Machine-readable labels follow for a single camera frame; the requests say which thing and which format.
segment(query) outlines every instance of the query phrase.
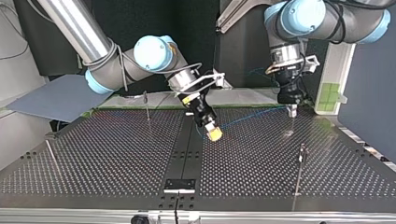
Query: gray panel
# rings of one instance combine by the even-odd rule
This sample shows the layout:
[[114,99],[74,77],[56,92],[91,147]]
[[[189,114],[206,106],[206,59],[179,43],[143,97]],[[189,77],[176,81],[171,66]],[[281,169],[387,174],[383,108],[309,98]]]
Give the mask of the gray panel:
[[[396,15],[396,7],[389,9]],[[377,42],[358,45],[349,71],[339,120],[362,140],[396,161],[396,23]]]
[[92,91],[84,76],[65,75],[29,92],[7,108],[46,119],[72,122],[110,95]]
[[173,208],[160,204],[168,171],[181,177],[182,165],[170,163],[187,147],[179,143],[188,139],[183,115],[159,110],[147,121],[144,110],[95,113],[51,142],[56,160],[40,147],[0,173],[0,207]]
[[[220,0],[220,9],[228,6],[229,2]],[[264,5],[254,7],[226,34],[219,34],[219,62],[216,66],[234,87],[271,87],[270,78],[264,74],[271,65],[263,21],[267,8]]]
[[[183,178],[198,179],[191,209],[396,212],[396,174],[326,119],[300,110],[218,109],[224,136],[195,131]],[[300,145],[308,148],[294,197]]]

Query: metal bracket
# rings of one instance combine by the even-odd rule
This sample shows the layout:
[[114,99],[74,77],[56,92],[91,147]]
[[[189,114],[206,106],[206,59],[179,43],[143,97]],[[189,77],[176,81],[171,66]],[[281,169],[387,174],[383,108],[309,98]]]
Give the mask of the metal bracket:
[[[220,74],[216,69],[213,68],[213,74]],[[225,77],[219,78],[216,81],[217,87],[222,87],[224,90],[232,90],[233,86],[225,79]]]
[[[286,66],[290,66],[296,63],[302,63],[304,61],[303,58],[297,59],[297,60],[290,60],[290,61],[286,61],[284,63],[273,63],[271,64],[271,66],[269,66],[267,68],[267,70],[265,70],[265,74],[269,75],[272,74],[274,72],[277,72],[280,70],[281,67],[286,67]],[[318,58],[316,55],[310,55],[305,57],[305,66],[303,69],[303,72],[310,72],[310,73],[314,73],[315,70],[317,69],[317,66],[320,65],[320,62],[318,61]]]
[[280,2],[279,0],[233,0],[230,5],[221,13],[216,22],[217,29],[225,34],[237,21],[239,21],[247,12],[258,5],[273,5]]
[[164,193],[195,193],[194,179],[167,179],[165,183]]

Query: metal pipe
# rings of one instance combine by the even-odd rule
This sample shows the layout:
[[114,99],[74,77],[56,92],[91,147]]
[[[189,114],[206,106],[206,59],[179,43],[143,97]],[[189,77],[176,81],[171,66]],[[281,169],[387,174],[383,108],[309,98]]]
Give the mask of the metal pipe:
[[85,63],[110,51],[110,43],[90,11],[80,0],[38,0]]

